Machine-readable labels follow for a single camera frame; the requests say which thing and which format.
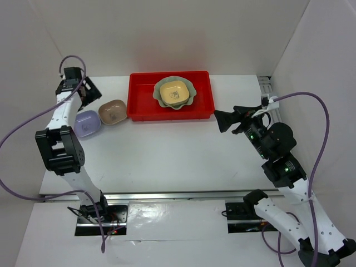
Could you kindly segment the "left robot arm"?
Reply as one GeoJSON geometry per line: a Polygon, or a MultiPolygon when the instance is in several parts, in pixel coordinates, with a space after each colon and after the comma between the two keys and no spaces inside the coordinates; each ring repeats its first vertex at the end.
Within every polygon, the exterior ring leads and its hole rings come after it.
{"type": "Polygon", "coordinates": [[[80,200],[80,214],[105,221],[110,208],[103,192],[85,170],[85,152],[74,132],[78,111],[101,97],[100,91],[79,67],[64,69],[56,89],[57,105],[44,130],[35,134],[44,165],[62,177],[80,200]]]}

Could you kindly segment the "brown square plate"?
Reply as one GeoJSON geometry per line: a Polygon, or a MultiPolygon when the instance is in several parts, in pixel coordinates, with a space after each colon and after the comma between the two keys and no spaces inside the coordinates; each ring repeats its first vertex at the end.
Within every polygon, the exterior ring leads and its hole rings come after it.
{"type": "Polygon", "coordinates": [[[115,125],[127,119],[127,107],[123,100],[112,100],[100,106],[98,115],[105,125],[115,125]]]}

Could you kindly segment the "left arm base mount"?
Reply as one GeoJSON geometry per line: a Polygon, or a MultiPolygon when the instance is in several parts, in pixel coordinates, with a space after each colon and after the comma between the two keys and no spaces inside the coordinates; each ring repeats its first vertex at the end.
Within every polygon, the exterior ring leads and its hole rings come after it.
{"type": "MultiPolygon", "coordinates": [[[[96,218],[84,215],[79,209],[67,207],[67,209],[77,216],[75,236],[100,236],[100,228],[96,218]]],[[[126,235],[128,205],[109,205],[108,214],[101,217],[103,232],[107,235],[111,232],[113,236],[126,235]]]]}

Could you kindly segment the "purple square plate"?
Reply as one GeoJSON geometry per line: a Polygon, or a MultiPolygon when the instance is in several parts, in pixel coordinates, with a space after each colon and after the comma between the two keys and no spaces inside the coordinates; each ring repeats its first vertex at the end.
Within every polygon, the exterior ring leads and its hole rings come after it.
{"type": "Polygon", "coordinates": [[[84,138],[94,134],[100,128],[101,120],[96,111],[88,110],[76,116],[74,132],[78,138],[84,138]]]}

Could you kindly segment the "large green scalloped bowl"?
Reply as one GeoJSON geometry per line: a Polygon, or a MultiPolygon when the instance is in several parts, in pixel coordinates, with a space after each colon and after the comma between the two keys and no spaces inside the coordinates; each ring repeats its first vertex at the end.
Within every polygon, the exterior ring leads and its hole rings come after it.
{"type": "Polygon", "coordinates": [[[196,89],[193,85],[193,83],[183,77],[180,77],[180,76],[169,76],[169,77],[165,77],[163,78],[161,81],[159,81],[157,84],[154,85],[154,92],[153,92],[153,98],[155,100],[158,101],[159,105],[163,108],[172,108],[173,110],[179,110],[181,109],[183,106],[190,106],[192,105],[193,101],[194,101],[194,98],[195,96],[197,95],[197,92],[196,92],[196,89]],[[159,92],[159,88],[160,86],[162,86],[164,83],[167,83],[167,82],[172,82],[172,81],[182,81],[188,88],[189,90],[189,93],[190,93],[190,97],[188,99],[187,102],[183,103],[183,104],[180,104],[180,105],[177,105],[177,106],[170,106],[170,105],[167,105],[165,104],[162,99],[161,99],[161,96],[160,96],[160,92],[159,92]]]}

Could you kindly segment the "yellow square plate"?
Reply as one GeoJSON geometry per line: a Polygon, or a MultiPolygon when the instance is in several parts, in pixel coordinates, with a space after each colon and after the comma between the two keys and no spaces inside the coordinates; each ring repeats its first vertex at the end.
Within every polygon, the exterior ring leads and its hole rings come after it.
{"type": "Polygon", "coordinates": [[[170,106],[177,106],[188,101],[190,97],[187,86],[182,81],[164,83],[159,88],[162,101],[170,106]]]}

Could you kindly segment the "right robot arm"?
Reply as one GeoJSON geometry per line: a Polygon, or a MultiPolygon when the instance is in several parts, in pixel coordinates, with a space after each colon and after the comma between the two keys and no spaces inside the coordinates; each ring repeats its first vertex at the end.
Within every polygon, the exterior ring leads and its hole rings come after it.
{"type": "Polygon", "coordinates": [[[244,133],[265,163],[263,171],[273,185],[294,207],[296,219],[278,208],[262,190],[244,196],[243,212],[249,218],[260,217],[281,232],[295,247],[304,266],[337,266],[355,252],[355,241],[346,238],[332,223],[313,192],[299,161],[291,153],[296,146],[292,129],[276,122],[263,124],[257,107],[235,106],[233,112],[214,111],[220,132],[233,124],[233,134],[244,133]]]}

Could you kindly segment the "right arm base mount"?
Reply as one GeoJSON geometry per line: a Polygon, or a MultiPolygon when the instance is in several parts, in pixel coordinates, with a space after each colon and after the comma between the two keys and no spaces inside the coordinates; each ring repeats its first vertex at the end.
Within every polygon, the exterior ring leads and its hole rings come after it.
{"type": "Polygon", "coordinates": [[[257,233],[266,226],[265,231],[276,231],[265,219],[249,211],[243,202],[226,202],[221,215],[227,219],[228,233],[257,233]]]}

